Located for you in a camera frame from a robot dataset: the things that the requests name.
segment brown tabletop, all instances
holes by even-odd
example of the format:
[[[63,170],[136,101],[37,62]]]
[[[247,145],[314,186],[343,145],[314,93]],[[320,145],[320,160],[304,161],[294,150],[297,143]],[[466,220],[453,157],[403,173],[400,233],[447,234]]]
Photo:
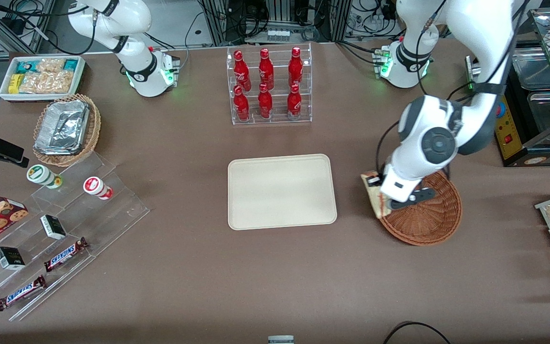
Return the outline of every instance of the brown tabletop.
[[[113,54],[87,55],[81,91],[103,120],[96,150],[153,211],[24,320],[0,313],[0,343],[259,344],[292,334],[302,344],[372,344],[405,320],[454,343],[550,343],[550,237],[533,208],[550,199],[550,168],[503,168],[495,143],[459,156],[456,234],[434,247],[400,242],[375,219],[359,174],[421,90],[375,80],[371,65],[334,44],[312,46],[314,121],[288,127],[232,126],[224,48],[193,50],[179,87],[156,98],[129,87]],[[441,40],[426,90],[445,97],[463,83],[466,54]],[[0,137],[32,162],[43,107],[0,104]],[[384,156],[396,145],[388,137]],[[332,163],[334,224],[228,227],[231,161],[314,153]],[[0,196],[35,191],[24,174],[0,163]],[[438,337],[406,328],[391,343],[411,340]]]

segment coca-cola bottle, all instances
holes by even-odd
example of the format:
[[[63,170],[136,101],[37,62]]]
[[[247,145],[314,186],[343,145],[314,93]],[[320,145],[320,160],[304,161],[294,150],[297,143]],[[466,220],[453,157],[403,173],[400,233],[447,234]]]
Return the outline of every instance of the coca-cola bottle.
[[[298,93],[298,84],[290,86],[290,94],[288,94],[288,118],[297,120],[301,117],[301,95]]]
[[[260,82],[266,83],[266,87],[271,90],[275,87],[275,73],[273,72],[273,62],[269,57],[269,50],[267,48],[260,49],[260,65],[258,65],[260,71]]]
[[[271,118],[273,114],[273,97],[269,93],[266,83],[260,84],[260,94],[258,94],[258,104],[260,105],[260,115],[264,119]]]
[[[301,48],[292,48],[292,59],[288,65],[288,83],[292,85],[301,84],[303,81],[303,61],[301,60]]]
[[[238,85],[243,87],[243,90],[249,92],[252,89],[252,82],[249,81],[249,68],[247,63],[243,61],[243,53],[241,50],[236,50],[233,53],[235,57],[235,79]]]
[[[233,103],[235,103],[237,117],[241,122],[247,122],[249,121],[249,103],[247,102],[247,98],[239,85],[235,85],[233,91],[235,92]]]

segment robotic arm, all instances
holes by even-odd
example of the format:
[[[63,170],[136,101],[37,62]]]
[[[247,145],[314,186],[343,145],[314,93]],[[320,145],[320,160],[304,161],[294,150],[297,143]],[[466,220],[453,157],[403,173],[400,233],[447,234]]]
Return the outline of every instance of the robotic arm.
[[[140,33],[151,27],[150,10],[142,0],[82,0],[68,11],[88,6],[79,13],[68,15],[75,31],[94,37],[116,54],[126,68],[131,86],[142,96],[155,97],[175,86],[177,72],[170,55],[152,52]]]
[[[423,74],[438,39],[434,24],[447,24],[478,58],[482,71],[470,106],[422,96],[404,109],[398,128],[401,144],[386,162],[381,185],[382,193],[401,203],[421,191],[415,191],[419,182],[448,165],[456,154],[478,152],[491,141],[496,100],[506,87],[508,48],[514,39],[512,0],[442,2],[398,0],[397,11],[408,23],[407,32],[403,42],[389,46],[382,78],[397,87],[413,87],[419,82],[417,70]]]

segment wicker basket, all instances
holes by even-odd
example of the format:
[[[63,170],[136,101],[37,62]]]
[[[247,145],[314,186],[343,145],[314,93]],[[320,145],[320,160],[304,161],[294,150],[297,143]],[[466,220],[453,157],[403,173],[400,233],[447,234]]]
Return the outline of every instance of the wicker basket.
[[[89,122],[86,125],[86,134],[83,142],[84,148],[79,154],[76,155],[46,155],[41,154],[33,149],[33,153],[35,153],[35,156],[39,161],[47,163],[49,165],[67,167],[72,165],[72,163],[75,163],[76,161],[82,159],[83,156],[89,154],[95,149],[96,142],[99,140],[99,130],[101,129],[101,115],[99,114],[99,109],[96,108],[95,103],[93,103],[90,98],[83,96],[82,94],[74,94],[72,96],[57,99],[51,104],[71,102],[72,100],[82,100],[90,106]],[[40,128],[42,127],[42,120],[44,119],[44,115],[46,115],[47,109],[48,107],[46,107],[42,111],[40,119],[37,120],[37,125],[35,126],[35,130],[33,131],[34,140],[37,139],[37,134],[40,132]]]
[[[449,239],[462,218],[460,194],[443,172],[430,174],[423,179],[423,185],[436,191],[433,199],[380,218],[392,235],[416,246],[436,245]]]

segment aluminum foil container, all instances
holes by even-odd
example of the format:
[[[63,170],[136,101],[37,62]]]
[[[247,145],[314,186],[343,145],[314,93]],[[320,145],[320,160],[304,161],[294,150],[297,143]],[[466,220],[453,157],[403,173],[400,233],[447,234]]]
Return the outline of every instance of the aluminum foil container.
[[[81,100],[50,105],[33,148],[47,155],[80,153],[89,114],[89,105]]]

